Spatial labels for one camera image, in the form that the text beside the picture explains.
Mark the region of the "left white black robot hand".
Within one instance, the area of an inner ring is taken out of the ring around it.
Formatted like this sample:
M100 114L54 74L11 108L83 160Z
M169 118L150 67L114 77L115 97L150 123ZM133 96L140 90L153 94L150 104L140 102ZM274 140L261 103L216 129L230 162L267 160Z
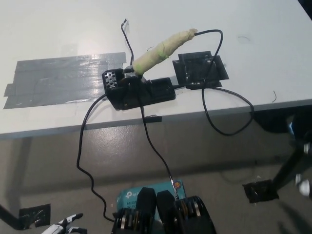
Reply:
M76 219L83 217L83 213L71 215L60 222L48 227L42 234L87 234L87 229L70 226L70 224Z

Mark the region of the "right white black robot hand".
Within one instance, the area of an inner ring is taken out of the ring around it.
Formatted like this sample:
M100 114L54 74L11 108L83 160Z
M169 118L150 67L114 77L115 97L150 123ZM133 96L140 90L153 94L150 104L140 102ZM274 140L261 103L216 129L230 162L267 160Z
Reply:
M311 143L307 143L304 145L303 153L307 156L312 155ZM304 179L301 174L296 174L295 185L303 196L308 197L309 199L312 199L312 182L310 180Z

